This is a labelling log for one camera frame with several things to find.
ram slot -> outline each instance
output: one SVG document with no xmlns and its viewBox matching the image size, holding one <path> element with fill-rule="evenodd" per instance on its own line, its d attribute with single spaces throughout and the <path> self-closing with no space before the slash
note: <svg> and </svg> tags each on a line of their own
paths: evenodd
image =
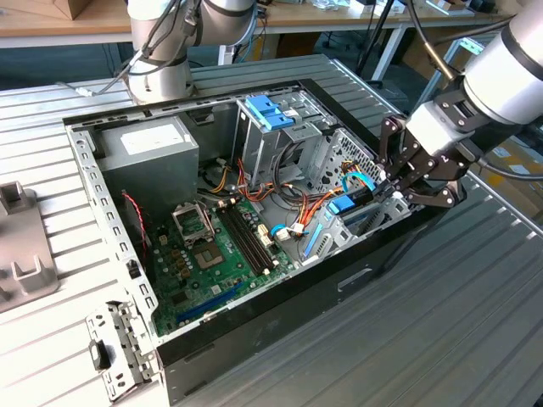
<svg viewBox="0 0 543 407">
<path fill-rule="evenodd" d="M 274 265 L 270 255 L 260 245 L 255 234 L 247 226 L 243 216 L 235 208 L 223 209 L 218 212 L 219 219 L 228 229 L 232 240 L 236 243 L 253 272 L 260 276 L 265 269 L 271 270 Z"/>
</svg>

side panel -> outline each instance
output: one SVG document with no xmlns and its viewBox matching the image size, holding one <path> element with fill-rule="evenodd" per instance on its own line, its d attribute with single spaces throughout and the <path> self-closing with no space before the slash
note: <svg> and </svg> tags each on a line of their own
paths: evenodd
<svg viewBox="0 0 543 407">
<path fill-rule="evenodd" d="M 382 275 L 440 212 L 425 209 L 159 347 L 173 404 Z M 340 268 L 338 265 L 349 264 Z"/>
</svg>

green circuit board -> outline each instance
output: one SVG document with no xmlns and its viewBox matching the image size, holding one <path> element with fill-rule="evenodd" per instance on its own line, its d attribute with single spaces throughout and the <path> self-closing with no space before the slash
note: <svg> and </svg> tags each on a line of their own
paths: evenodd
<svg viewBox="0 0 543 407">
<path fill-rule="evenodd" d="M 261 222 L 250 202 L 242 201 L 236 209 L 248 224 L 252 222 L 252 233 L 258 237 L 254 229 Z M 276 265 L 269 274 L 256 273 L 215 209 L 209 214 L 215 230 L 214 242 L 211 243 L 203 241 L 192 248 L 186 247 L 173 219 L 148 231 L 152 243 L 152 260 L 148 267 L 153 267 L 151 285 L 159 300 L 153 319 L 159 336 L 173 332 L 205 312 L 241 298 L 294 269 L 290 258 L 277 245 L 271 248 L 262 246 Z M 192 216 L 187 217 L 187 223 L 191 231 L 200 228 L 198 220 Z M 180 321 L 183 315 L 188 318 Z"/>
</svg>

gray metal table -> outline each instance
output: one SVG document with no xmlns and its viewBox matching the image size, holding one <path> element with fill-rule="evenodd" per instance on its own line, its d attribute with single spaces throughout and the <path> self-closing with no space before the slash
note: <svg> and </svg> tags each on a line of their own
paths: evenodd
<svg viewBox="0 0 543 407">
<path fill-rule="evenodd" d="M 374 134 L 393 110 L 323 56 L 205 68 L 194 76 L 203 93 L 310 77 Z M 131 104 L 121 84 L 99 98 L 56 86 L 0 92 L 0 182 L 19 179 L 36 190 L 62 284 L 0 314 L 3 405 L 109 404 L 87 354 L 83 318 L 124 294 L 59 120 Z M 401 267 L 182 405 L 534 402 L 543 391 L 543 242 L 499 198 L 467 183 L 468 201 Z M 165 392 L 155 383 L 121 405 L 162 404 Z"/>
</svg>

expansion slot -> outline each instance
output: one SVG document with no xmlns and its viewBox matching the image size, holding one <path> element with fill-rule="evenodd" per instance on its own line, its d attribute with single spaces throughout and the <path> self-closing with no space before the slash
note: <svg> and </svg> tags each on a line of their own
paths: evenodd
<svg viewBox="0 0 543 407">
<path fill-rule="evenodd" d="M 274 268 L 270 255 L 261 246 L 255 234 L 250 230 L 245 219 L 235 207 L 219 209 L 217 214 L 227 228 L 228 234 L 257 276 L 261 276 L 265 270 Z"/>
<path fill-rule="evenodd" d="M 176 322 L 177 325 L 179 325 L 181 322 L 184 322 L 186 320 L 190 320 L 191 318 L 195 316 L 200 316 L 206 311 L 215 308 L 218 304 L 224 303 L 225 301 L 234 298 L 236 296 L 236 291 L 242 286 L 242 284 L 237 284 L 234 287 L 230 288 L 228 291 L 225 291 L 224 293 L 221 293 L 217 295 L 216 297 L 213 297 L 212 299 L 209 299 L 205 301 L 204 303 L 197 305 L 194 308 L 188 309 L 185 312 L 179 314 L 176 316 Z"/>
</svg>

